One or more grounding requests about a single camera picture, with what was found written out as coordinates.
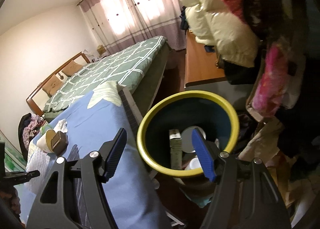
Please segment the white paper cup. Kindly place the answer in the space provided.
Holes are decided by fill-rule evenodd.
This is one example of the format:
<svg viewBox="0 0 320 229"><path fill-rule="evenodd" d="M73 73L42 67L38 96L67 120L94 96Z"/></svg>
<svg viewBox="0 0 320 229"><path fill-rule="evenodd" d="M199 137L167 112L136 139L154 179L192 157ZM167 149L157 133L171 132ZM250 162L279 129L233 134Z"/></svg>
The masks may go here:
<svg viewBox="0 0 320 229"><path fill-rule="evenodd" d="M37 141L36 145L46 153L53 153L51 140L56 135L53 129L48 129Z"/></svg>

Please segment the black plastic food container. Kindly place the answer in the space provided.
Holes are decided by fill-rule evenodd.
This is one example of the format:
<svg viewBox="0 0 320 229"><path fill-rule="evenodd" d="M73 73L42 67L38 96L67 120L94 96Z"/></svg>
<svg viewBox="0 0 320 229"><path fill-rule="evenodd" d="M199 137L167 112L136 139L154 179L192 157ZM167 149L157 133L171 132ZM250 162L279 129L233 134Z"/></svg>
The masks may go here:
<svg viewBox="0 0 320 229"><path fill-rule="evenodd" d="M68 145L67 134L62 131L58 131L50 143L52 152L57 156L62 155Z"/></svg>

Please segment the white round paper bowl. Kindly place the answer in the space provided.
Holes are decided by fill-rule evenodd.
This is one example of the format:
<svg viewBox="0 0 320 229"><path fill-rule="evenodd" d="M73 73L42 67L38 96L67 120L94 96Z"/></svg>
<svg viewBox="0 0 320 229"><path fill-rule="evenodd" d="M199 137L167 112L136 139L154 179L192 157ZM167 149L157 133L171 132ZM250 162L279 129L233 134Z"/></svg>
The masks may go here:
<svg viewBox="0 0 320 229"><path fill-rule="evenodd" d="M206 139L206 134L202 128L199 126L190 126L186 128L182 133L181 133L181 140L182 140L182 151L185 153L193 153L195 152L193 144L192 144L192 131L193 129L198 128L203 135L204 139Z"/></svg>

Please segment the green tea carton box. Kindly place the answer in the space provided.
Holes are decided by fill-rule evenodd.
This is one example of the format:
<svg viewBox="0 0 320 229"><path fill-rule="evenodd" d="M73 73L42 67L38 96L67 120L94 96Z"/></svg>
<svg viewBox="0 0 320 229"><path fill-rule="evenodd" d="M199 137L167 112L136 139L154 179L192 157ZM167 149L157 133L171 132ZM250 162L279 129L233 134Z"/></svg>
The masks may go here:
<svg viewBox="0 0 320 229"><path fill-rule="evenodd" d="M169 130L171 169L182 170L182 139L178 129Z"/></svg>

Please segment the yellow rimmed trash bin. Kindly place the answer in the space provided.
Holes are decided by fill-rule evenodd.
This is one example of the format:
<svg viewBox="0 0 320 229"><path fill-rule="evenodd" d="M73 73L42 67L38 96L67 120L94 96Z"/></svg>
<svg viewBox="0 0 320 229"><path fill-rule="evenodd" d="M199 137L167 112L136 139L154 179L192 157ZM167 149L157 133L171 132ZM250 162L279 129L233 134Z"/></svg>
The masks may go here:
<svg viewBox="0 0 320 229"><path fill-rule="evenodd" d="M192 178L202 169L176 170L171 167L170 132L181 135L182 154L195 152L191 134L199 129L204 138L218 141L220 150L231 152L238 140L239 118L223 97L207 91L185 91L163 99L143 117L137 133L142 159L159 173L174 178Z"/></svg>

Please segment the green sliding wardrobe door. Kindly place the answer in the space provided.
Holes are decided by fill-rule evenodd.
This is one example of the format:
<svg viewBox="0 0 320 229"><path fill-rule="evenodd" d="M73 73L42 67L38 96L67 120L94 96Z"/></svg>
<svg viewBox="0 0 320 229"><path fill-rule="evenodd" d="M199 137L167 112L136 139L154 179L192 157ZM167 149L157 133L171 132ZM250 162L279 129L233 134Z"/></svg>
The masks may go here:
<svg viewBox="0 0 320 229"><path fill-rule="evenodd" d="M22 154L11 144L11 142L5 137L2 131L0 131L1 142L5 143L4 165L5 171L25 171L26 161Z"/></svg>

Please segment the clothes pile on cabinet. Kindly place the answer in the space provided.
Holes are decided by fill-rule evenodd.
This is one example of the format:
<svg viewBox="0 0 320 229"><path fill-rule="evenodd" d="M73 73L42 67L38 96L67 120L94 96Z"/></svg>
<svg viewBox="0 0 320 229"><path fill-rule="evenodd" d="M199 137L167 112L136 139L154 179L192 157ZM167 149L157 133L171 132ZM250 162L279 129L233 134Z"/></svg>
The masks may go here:
<svg viewBox="0 0 320 229"><path fill-rule="evenodd" d="M28 113L23 115L18 125L18 140L23 159L27 161L31 140L39 133L45 124L42 116Z"/></svg>

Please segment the blue patterned table cloth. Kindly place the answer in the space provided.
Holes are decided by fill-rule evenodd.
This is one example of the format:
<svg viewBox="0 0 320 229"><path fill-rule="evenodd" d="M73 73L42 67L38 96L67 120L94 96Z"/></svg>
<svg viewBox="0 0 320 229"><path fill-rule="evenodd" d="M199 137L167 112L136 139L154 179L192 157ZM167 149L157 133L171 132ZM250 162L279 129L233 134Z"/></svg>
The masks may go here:
<svg viewBox="0 0 320 229"><path fill-rule="evenodd" d="M170 228L115 81L65 110L68 146L39 187L27 228Z"/></svg>

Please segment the left brown pillow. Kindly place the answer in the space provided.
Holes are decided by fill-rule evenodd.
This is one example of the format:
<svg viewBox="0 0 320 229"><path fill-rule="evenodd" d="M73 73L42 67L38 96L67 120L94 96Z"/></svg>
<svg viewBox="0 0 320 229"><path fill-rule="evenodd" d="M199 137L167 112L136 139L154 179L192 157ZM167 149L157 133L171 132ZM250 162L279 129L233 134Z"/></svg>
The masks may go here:
<svg viewBox="0 0 320 229"><path fill-rule="evenodd" d="M56 76L53 75L42 87L44 92L51 97L63 86L63 82Z"/></svg>

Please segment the brown pillow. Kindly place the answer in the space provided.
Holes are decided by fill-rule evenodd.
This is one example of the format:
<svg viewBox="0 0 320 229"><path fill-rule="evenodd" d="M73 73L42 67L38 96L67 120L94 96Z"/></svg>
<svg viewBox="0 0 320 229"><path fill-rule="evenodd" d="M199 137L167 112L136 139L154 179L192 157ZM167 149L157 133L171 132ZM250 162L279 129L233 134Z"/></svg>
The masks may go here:
<svg viewBox="0 0 320 229"><path fill-rule="evenodd" d="M77 73L79 70L83 68L83 65L76 63L75 61L71 61L67 64L63 69L62 72L67 77L71 77L73 74Z"/></svg>
<svg viewBox="0 0 320 229"><path fill-rule="evenodd" d="M53 75L42 87L44 92L51 97L63 86L63 82L56 76Z"/></svg>

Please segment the right brown pillow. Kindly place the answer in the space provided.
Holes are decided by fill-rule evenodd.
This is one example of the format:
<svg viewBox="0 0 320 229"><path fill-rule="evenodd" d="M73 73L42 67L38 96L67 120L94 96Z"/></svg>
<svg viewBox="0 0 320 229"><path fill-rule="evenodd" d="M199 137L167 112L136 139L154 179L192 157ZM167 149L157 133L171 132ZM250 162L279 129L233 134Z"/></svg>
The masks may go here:
<svg viewBox="0 0 320 229"><path fill-rule="evenodd" d="M62 72L67 77L71 77L73 74L77 73L79 70L83 68L83 65L76 63L75 61L71 61L67 64L63 69Z"/></svg>

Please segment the wooden desk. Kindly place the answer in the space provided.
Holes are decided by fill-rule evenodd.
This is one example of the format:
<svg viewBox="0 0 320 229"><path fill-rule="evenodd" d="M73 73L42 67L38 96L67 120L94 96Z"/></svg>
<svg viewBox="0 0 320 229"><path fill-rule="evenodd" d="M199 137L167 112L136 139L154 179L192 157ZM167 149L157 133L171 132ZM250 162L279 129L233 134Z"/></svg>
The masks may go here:
<svg viewBox="0 0 320 229"><path fill-rule="evenodd" d="M226 81L225 72L216 66L216 53L208 53L204 45L196 42L195 35L187 31L185 55L185 89Z"/></svg>

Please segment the wooden bed with headboard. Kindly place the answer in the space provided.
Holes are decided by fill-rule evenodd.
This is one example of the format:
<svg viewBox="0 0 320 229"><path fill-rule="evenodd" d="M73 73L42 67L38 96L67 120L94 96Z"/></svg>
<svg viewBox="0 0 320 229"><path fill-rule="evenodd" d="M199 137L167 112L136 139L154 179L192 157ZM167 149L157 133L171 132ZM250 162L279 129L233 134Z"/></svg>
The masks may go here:
<svg viewBox="0 0 320 229"><path fill-rule="evenodd" d="M95 63L68 60L31 93L26 102L33 113L51 120L104 81L129 89L142 111L152 104L171 51L167 38L137 42Z"/></svg>

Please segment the cream puffer jacket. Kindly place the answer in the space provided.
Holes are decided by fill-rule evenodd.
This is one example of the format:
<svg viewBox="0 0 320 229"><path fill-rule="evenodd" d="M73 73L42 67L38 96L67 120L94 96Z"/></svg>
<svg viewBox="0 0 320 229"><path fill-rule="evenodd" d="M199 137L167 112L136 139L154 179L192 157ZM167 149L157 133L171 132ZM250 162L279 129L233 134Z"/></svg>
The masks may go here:
<svg viewBox="0 0 320 229"><path fill-rule="evenodd" d="M212 45L223 60L252 68L258 38L221 0L180 0L196 42Z"/></svg>

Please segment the pink window curtain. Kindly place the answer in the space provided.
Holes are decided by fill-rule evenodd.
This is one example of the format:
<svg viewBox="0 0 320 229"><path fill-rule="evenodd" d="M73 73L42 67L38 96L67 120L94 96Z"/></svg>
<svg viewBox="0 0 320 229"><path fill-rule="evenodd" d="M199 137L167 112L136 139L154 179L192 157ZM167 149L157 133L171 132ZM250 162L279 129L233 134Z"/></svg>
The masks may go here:
<svg viewBox="0 0 320 229"><path fill-rule="evenodd" d="M79 3L97 45L109 54L156 36L185 49L179 0L82 0Z"/></svg>

